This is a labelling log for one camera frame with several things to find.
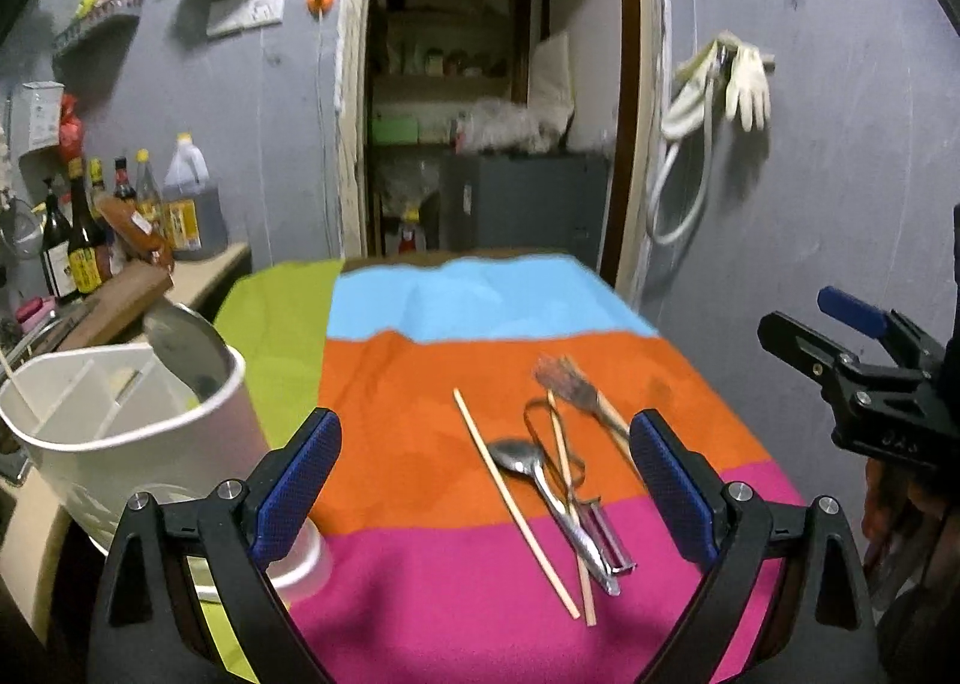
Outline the light wooden chopstick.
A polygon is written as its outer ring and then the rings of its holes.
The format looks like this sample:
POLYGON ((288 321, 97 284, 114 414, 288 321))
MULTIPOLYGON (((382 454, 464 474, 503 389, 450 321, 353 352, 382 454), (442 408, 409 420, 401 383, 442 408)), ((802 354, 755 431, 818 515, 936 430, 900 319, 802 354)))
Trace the light wooden chopstick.
POLYGON ((578 604, 574 603, 573 596, 571 596, 568 588, 566 588, 563 580, 558 575, 558 572, 556 572, 555 567, 551 564, 551 560, 547 554, 545 554, 544 548, 540 546, 540 541, 537 539, 537 536, 535 536, 532 528, 530 528, 527 518, 524 517, 523 510, 517 505, 516 499, 506 484, 505 478, 501 476, 500 468, 494 463, 493 455, 488 448, 487 442, 483 440, 482 432, 478 429, 477 422, 473 419, 472 413, 467 406, 466 400, 462 397, 462 391, 460 391, 459 388, 452 390, 452 399, 454 400, 455 408, 459 411, 462 421, 464 421, 464 425, 467 427, 467 432, 469 432, 473 447, 475 447, 480 460, 482 460, 482 463, 485 465, 485 469, 490 475, 494 487, 496 487, 496 492, 500 494, 501 502, 503 502, 506 512, 508 512, 511 517, 512 523, 514 523, 517 531, 519 531, 519 535, 521 535, 521 538, 523 538, 526 543, 527 549, 529 549, 532 557, 534 557, 535 562, 539 565, 540 572, 544 574, 544 577, 548 583, 550 583, 553 593, 555 593, 556 597, 560 600, 560 603, 563 604, 563 608, 565 608, 568 616, 573 620, 581 619, 583 615, 581 611, 579 611, 578 604))

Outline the steel fork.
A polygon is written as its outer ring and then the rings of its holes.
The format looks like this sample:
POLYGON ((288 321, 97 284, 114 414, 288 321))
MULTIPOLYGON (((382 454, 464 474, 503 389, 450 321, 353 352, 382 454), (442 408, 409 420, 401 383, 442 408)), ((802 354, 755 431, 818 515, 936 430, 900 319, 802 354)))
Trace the steel fork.
POLYGON ((633 473, 638 473, 628 443, 630 430, 622 414, 570 358, 540 358, 534 367, 534 377, 555 397, 562 398, 581 413, 592 416, 607 430, 610 440, 622 453, 628 468, 633 473))

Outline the steel spoon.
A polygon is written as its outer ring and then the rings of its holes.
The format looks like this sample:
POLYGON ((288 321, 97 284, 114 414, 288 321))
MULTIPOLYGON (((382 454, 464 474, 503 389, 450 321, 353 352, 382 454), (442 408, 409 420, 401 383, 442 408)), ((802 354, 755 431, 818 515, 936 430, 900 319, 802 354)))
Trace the steel spoon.
POLYGON ((579 523, 579 515, 568 507, 566 500, 551 486, 548 479, 547 453, 537 443, 521 439, 501 439, 488 444, 494 464, 516 476, 532 482, 550 515, 562 530, 571 549, 584 562, 587 573, 594 578, 608 596, 620 596, 620 583, 608 564, 601 546, 579 523))

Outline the white utensil holder bucket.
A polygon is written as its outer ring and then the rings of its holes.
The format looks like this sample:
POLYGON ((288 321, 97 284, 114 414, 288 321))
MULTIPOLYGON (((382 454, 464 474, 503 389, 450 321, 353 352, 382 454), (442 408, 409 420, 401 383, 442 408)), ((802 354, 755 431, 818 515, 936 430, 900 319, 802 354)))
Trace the white utensil holder bucket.
POLYGON ((2 419, 99 551, 137 492, 172 503, 249 476, 270 445, 231 354, 202 401, 146 343, 52 352, 2 383, 2 419))

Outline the steel ladle in holder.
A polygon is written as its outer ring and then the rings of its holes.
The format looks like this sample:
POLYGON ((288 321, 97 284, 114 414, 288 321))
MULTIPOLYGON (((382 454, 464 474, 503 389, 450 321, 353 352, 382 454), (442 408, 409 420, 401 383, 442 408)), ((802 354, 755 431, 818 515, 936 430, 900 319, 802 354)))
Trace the steel ladle in holder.
POLYGON ((166 299, 143 315, 143 333, 167 370, 206 401, 218 393, 235 369, 223 338, 200 313, 166 299))

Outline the white rubber glove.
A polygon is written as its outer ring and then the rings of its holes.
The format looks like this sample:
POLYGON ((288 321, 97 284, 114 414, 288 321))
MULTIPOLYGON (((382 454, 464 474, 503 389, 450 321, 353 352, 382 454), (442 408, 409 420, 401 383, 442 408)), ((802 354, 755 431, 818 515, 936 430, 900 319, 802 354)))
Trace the white rubber glove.
POLYGON ((766 69, 773 58, 725 32, 719 42, 732 55, 731 71, 724 93, 724 115, 729 122, 736 118, 745 131, 763 131, 771 118, 771 91, 766 69))

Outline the colourful striped table cloth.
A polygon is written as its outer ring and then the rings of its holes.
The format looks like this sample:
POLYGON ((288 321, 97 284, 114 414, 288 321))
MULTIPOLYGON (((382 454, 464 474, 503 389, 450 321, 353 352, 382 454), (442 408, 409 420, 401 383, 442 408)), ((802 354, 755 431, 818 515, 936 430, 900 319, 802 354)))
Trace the colourful striped table cloth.
POLYGON ((291 609, 340 682, 630 682, 679 619, 698 570, 601 425, 540 408, 540 359, 576 362, 619 413, 659 409, 722 479, 797 497, 682 354, 566 258, 284 263, 236 283, 215 325, 272 445, 314 408, 342 422, 311 512, 331 576, 291 609), (636 560, 590 609, 544 501, 491 463, 528 436, 584 461, 583 494, 636 560))

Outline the wooden cutting board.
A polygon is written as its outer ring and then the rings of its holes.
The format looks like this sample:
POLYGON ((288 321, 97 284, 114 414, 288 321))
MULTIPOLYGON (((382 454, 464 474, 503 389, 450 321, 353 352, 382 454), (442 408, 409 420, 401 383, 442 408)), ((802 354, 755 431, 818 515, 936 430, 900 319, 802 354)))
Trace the wooden cutting board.
POLYGON ((65 336, 57 349, 73 351, 103 346, 127 331, 172 287, 166 268, 149 263, 128 262, 116 278, 94 291, 86 301, 88 313, 65 336))

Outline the grey cabinet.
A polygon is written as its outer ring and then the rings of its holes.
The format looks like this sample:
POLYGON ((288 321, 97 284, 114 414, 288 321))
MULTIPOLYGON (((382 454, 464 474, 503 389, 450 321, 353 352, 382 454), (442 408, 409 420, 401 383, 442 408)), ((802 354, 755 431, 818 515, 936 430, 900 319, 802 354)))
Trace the grey cabinet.
POLYGON ((439 242, 452 252, 558 250, 596 266, 607 190, 599 154, 455 156, 439 169, 439 242))

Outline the soy sauce bottle yellow label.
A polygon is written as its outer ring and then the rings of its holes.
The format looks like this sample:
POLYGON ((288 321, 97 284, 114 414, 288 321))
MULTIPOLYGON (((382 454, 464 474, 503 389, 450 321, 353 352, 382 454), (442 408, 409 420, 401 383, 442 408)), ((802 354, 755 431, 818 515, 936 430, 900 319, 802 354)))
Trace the soy sauce bottle yellow label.
POLYGON ((89 211, 85 187, 85 166, 81 157, 68 163, 71 223, 68 263, 75 286, 82 296, 93 294, 109 278, 106 236, 89 211))

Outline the large oil jug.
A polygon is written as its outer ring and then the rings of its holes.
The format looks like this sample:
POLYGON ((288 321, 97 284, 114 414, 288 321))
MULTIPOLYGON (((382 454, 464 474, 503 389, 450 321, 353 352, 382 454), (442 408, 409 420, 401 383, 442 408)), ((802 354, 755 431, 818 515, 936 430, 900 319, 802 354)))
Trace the large oil jug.
POLYGON ((172 255, 184 262, 216 257, 228 247, 218 186, 190 133, 179 133, 161 188, 163 227, 172 255))

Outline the dark wine bottle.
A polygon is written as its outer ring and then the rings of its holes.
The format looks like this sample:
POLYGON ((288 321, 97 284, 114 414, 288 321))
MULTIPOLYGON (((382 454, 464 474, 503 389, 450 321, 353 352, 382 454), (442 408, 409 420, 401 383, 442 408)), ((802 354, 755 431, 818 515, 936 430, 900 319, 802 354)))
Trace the dark wine bottle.
POLYGON ((53 191, 52 177, 44 179, 46 186, 46 222, 43 234, 43 268, 50 294, 59 304, 75 301, 80 297, 71 274, 68 259, 68 241, 71 225, 65 214, 60 211, 59 198, 53 191))

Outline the wall shelf with packets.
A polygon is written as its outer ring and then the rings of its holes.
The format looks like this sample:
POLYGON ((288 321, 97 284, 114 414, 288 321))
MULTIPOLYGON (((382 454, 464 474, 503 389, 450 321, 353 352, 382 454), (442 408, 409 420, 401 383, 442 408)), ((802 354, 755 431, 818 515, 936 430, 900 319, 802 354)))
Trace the wall shelf with packets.
POLYGON ((96 34, 139 21, 144 4, 145 0, 80 0, 70 24, 53 38, 53 55, 62 57, 96 34))

